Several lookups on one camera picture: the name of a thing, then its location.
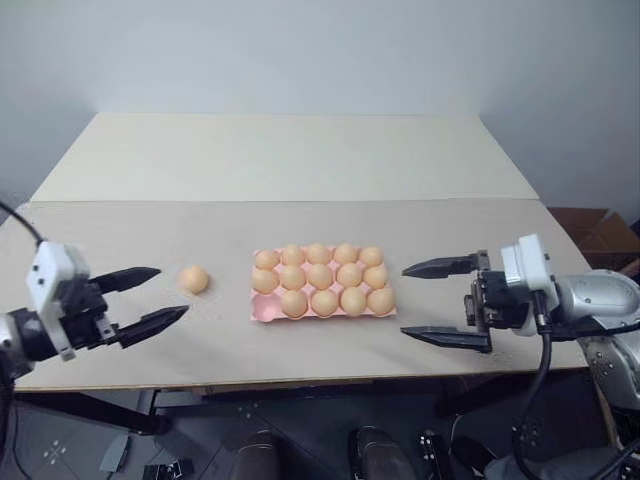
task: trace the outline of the white table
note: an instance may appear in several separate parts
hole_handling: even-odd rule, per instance
[[[283,199],[290,201],[275,202]],[[465,328],[462,296],[471,277],[425,281],[400,271],[478,248],[489,249],[498,269],[499,248],[531,232],[541,234],[556,274],[588,270],[477,118],[98,115],[33,200],[25,215],[46,236],[79,245],[95,274],[133,265],[163,269],[143,287],[110,298],[114,320],[128,323],[184,302],[192,308],[131,349],[44,362],[20,380],[23,389],[533,370],[536,338],[496,332],[495,352],[481,355],[401,335],[400,326]],[[397,317],[249,322],[251,252],[313,241],[381,245],[398,293]],[[26,234],[7,222],[0,229],[6,278],[25,275],[31,255]],[[215,281],[197,298],[185,298],[175,284],[191,263]],[[2,310],[27,302],[20,282],[0,290]],[[553,366],[584,366],[578,346],[558,345]]]

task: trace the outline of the person's foot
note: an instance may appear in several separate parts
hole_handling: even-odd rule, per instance
[[[386,432],[375,427],[362,427],[351,432],[349,464],[354,480],[417,479],[398,444]]]
[[[497,458],[491,450],[469,437],[454,438],[451,453],[462,466],[473,473],[474,478],[485,478],[484,469]]]

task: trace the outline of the wall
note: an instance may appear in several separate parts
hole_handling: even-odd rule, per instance
[[[547,204],[640,216],[637,0],[0,0],[0,192],[96,111],[477,113]]]

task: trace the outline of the pink egg tray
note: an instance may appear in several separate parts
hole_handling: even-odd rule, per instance
[[[302,250],[304,251],[305,255],[307,254],[306,248],[305,247],[300,247],[302,248]],[[331,252],[333,252],[334,248],[333,246],[328,245],[327,248],[329,248],[329,250]],[[278,255],[280,255],[282,253],[282,248],[274,248],[273,250],[275,250],[276,252],[278,252]],[[254,256],[255,254],[257,254],[260,250],[256,250],[255,252],[253,252]],[[360,267],[362,269],[362,271],[364,272],[364,270],[366,269],[366,265],[361,262],[360,260],[358,260],[356,262],[356,265],[358,265],[358,267]],[[308,270],[311,268],[312,264],[309,263],[309,261],[306,261],[305,263],[303,263],[302,265],[300,265],[300,268],[302,268],[304,270],[305,276],[308,272]],[[340,294],[342,293],[342,291],[346,288],[343,287],[342,285],[340,285],[337,281],[336,281],[336,274],[338,272],[338,269],[341,267],[342,265],[340,265],[338,262],[336,262],[335,260],[331,260],[331,262],[329,262],[327,264],[327,267],[329,267],[333,273],[333,284],[328,288],[329,290],[333,290],[338,297],[340,297]],[[280,272],[282,271],[282,269],[284,268],[284,265],[282,265],[282,263],[278,263],[274,268],[273,271],[276,272],[278,274],[278,276],[280,276]],[[365,295],[368,295],[371,291],[373,291],[373,288],[371,288],[369,285],[367,285],[364,281],[357,287],[359,288]],[[304,285],[304,287],[302,287],[300,289],[302,292],[307,294],[307,298],[309,299],[309,304],[311,303],[311,297],[312,295],[318,290],[317,288],[315,288],[313,285],[310,285],[308,282]],[[258,322],[263,322],[263,323],[268,323],[271,322],[275,319],[287,319],[287,320],[293,320],[290,319],[289,317],[287,317],[283,312],[282,309],[280,308],[280,298],[282,297],[282,294],[284,294],[287,291],[286,288],[284,288],[282,285],[278,285],[278,287],[273,291],[273,293],[269,294],[269,295],[263,295],[259,292],[257,292],[254,289],[251,289],[251,305],[253,307],[252,312],[251,312],[251,316],[250,319],[253,321],[258,321]],[[374,313],[371,309],[369,309],[369,307],[365,308],[364,312],[362,313],[361,316],[364,315],[368,315],[368,316],[374,316],[374,317],[388,317],[391,315],[395,315],[397,314],[397,309],[394,307],[393,310],[391,310],[389,313],[386,313],[385,315],[378,315],[376,313]],[[317,317],[317,318],[331,318],[331,317],[336,317],[336,316],[346,316],[345,311],[338,306],[338,309],[330,316],[330,317],[318,317],[318,315],[311,309],[311,306],[309,305],[309,308],[307,308],[306,313],[304,313],[304,315],[302,315],[302,317],[295,319],[293,321],[297,321],[300,320],[302,318],[305,317]]]

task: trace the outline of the egg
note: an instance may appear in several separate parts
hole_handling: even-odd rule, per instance
[[[204,268],[193,265],[180,272],[179,282],[183,289],[197,295],[209,285],[209,274]]]
[[[314,243],[307,247],[307,260],[309,260],[309,263],[326,265],[331,261],[331,252],[321,243]]]
[[[289,318],[300,318],[308,308],[307,295],[300,290],[288,290],[280,299],[282,312]]]
[[[287,265],[280,272],[280,283],[287,290],[300,290],[307,283],[307,278],[300,267]]]
[[[307,280],[318,290],[326,290],[333,283],[333,272],[326,265],[311,265],[307,271]]]
[[[278,275],[276,275],[275,272],[272,272],[271,270],[260,270],[259,268],[253,269],[251,285],[254,290],[259,293],[268,295],[278,287],[279,283]]]
[[[396,306],[396,297],[391,287],[374,290],[367,297],[367,306],[376,315],[386,315]]]
[[[280,263],[280,255],[275,250],[260,250],[256,253],[255,265],[262,270],[273,270]]]
[[[304,251],[298,245],[287,245],[282,250],[282,263],[299,267],[305,262]]]
[[[365,247],[360,250],[358,259],[367,267],[377,267],[382,263],[382,250],[380,247]]]
[[[367,308],[367,297],[357,287],[345,288],[340,295],[340,306],[350,317],[357,317]]]
[[[338,309],[338,295],[332,290],[321,290],[311,297],[311,309],[319,317],[329,317]]]
[[[364,283],[374,290],[382,288],[387,284],[387,269],[384,265],[369,267],[364,271]]]
[[[336,280],[342,286],[357,287],[362,283],[362,270],[355,263],[347,263],[338,270]]]
[[[350,243],[343,243],[333,252],[333,259],[342,265],[355,263],[358,260],[358,250]]]

